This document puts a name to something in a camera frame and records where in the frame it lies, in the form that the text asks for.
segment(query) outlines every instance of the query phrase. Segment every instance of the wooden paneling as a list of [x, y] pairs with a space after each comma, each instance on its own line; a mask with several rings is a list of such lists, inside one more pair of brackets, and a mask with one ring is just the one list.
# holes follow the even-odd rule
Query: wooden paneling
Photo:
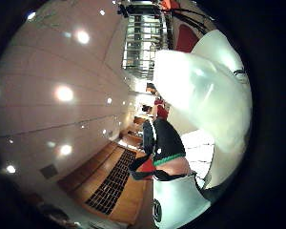
[[66, 177], [57, 181], [58, 185], [67, 193], [72, 192], [85, 182], [110, 156], [110, 154], [117, 147], [115, 142], [109, 143], [105, 148], [96, 156], [89, 159], [86, 163], [82, 164], [79, 168], [68, 174]]
[[[123, 147], [112, 142], [58, 183], [71, 198], [90, 213], [105, 219], [134, 224], [141, 207], [146, 181], [135, 181], [129, 177], [120, 198], [108, 216], [85, 203], [110, 174], [124, 151]], [[144, 155], [135, 153], [136, 157]]]
[[[136, 158], [143, 155], [139, 153], [136, 155]], [[134, 224], [141, 208], [145, 187], [145, 180], [134, 180], [132, 177], [129, 177], [121, 197], [112, 210], [110, 219]]]

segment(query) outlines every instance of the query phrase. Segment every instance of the ceiling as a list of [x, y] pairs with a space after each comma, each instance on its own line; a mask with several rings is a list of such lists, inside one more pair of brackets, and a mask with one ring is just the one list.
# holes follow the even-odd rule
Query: ceiling
[[[0, 157], [22, 191], [45, 192], [108, 143], [103, 130], [118, 135], [133, 121], [120, 68], [125, 25], [112, 1], [49, 1], [10, 40], [0, 59]], [[59, 100], [59, 87], [73, 99]], [[66, 144], [72, 152], [61, 156]], [[52, 163], [58, 175], [45, 179], [39, 170]]]

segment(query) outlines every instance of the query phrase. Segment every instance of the floor grate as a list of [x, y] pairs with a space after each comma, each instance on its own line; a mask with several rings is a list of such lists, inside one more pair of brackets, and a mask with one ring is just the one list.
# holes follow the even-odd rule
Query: floor grate
[[128, 166], [134, 159], [135, 153], [125, 150], [110, 174], [86, 201], [86, 204], [97, 211], [109, 215], [124, 190], [130, 175]]

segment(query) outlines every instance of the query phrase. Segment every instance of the green stripe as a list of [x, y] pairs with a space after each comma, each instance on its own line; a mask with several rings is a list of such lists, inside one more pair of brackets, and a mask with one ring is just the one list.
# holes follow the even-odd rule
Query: green stripe
[[162, 159], [160, 159], [158, 161], [154, 161], [153, 165], [157, 166], [157, 165], [163, 164], [165, 162], [168, 162], [168, 161], [173, 160], [173, 159], [175, 159], [177, 157], [180, 157], [180, 156], [184, 156], [184, 154], [176, 154], [176, 155], [173, 155], [173, 156], [168, 156], [168, 157], [162, 158]]

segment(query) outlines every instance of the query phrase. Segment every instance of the recessed light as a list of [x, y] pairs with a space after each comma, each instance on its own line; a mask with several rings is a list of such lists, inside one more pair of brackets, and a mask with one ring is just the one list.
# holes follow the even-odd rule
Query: recessed light
[[71, 38], [72, 37], [72, 34], [68, 31], [65, 31], [64, 32], [64, 36], [66, 36], [67, 38]]
[[64, 102], [71, 101], [73, 99], [73, 91], [64, 86], [61, 86], [56, 90], [56, 95], [59, 100]]
[[82, 44], [87, 44], [90, 41], [90, 37], [85, 31], [78, 31], [76, 37]]
[[28, 15], [28, 20], [32, 20], [34, 17], [35, 17], [35, 15], [36, 15], [36, 12], [31, 12], [31, 13], [29, 13], [29, 15]]
[[9, 165], [7, 167], [7, 170], [10, 174], [14, 174], [16, 172], [16, 169], [12, 165]]
[[50, 148], [53, 148], [53, 147], [55, 147], [56, 143], [55, 143], [55, 142], [52, 142], [52, 141], [48, 141], [48, 142], [47, 142], [47, 145], [48, 145]]
[[64, 156], [69, 155], [72, 152], [72, 146], [71, 145], [63, 145], [60, 148], [60, 153]]

